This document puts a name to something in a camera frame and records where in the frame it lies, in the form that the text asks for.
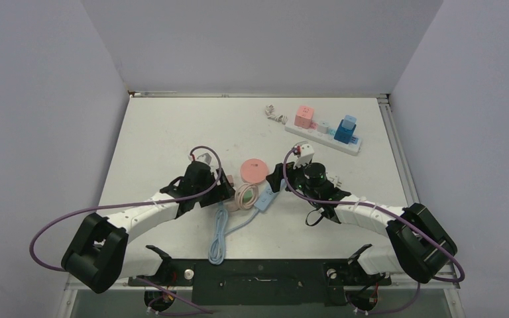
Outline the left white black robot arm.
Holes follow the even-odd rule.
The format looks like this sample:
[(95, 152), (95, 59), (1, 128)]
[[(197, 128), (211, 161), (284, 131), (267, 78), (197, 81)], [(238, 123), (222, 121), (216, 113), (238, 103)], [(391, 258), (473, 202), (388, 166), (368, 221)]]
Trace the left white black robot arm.
[(118, 279), (145, 276), (155, 285), (173, 277), (172, 257), (148, 244), (129, 243), (156, 226), (181, 217), (196, 204), (207, 207), (235, 195), (221, 168), (212, 170), (193, 161), (183, 176), (160, 189), (141, 206), (105, 217), (85, 217), (63, 255), (62, 268), (95, 293), (108, 290)]

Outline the blue power strip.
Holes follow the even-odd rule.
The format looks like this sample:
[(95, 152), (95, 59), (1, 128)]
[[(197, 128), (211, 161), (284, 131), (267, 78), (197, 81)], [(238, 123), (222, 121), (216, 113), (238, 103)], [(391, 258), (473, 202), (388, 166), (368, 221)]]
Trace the blue power strip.
[(266, 183), (265, 188), (259, 193), (257, 200), (253, 207), (261, 213), (265, 213), (272, 202), (276, 199), (281, 190), (286, 187), (284, 180), (280, 182), (277, 192), (274, 192), (269, 183)]

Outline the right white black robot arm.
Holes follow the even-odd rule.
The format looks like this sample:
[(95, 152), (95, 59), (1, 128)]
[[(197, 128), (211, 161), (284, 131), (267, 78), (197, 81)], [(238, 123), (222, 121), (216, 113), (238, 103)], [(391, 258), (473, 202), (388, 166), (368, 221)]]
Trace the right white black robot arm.
[(389, 240), (388, 246), (365, 244), (348, 258), (348, 275), (358, 284), (395, 273), (421, 284), (458, 283), (465, 278), (455, 259), (456, 244), (425, 205), (393, 207), (357, 197), (328, 180), (320, 163), (301, 168), (279, 163), (266, 180), (273, 191), (285, 189), (307, 201), (320, 220), (354, 225)]

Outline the pink round disc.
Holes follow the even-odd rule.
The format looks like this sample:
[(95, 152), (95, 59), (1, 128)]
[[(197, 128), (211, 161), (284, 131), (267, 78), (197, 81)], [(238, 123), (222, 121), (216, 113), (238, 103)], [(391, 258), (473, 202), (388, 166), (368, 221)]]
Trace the pink round disc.
[(261, 184), (268, 175), (268, 166), (258, 158), (245, 160), (240, 167), (241, 179), (248, 184)]

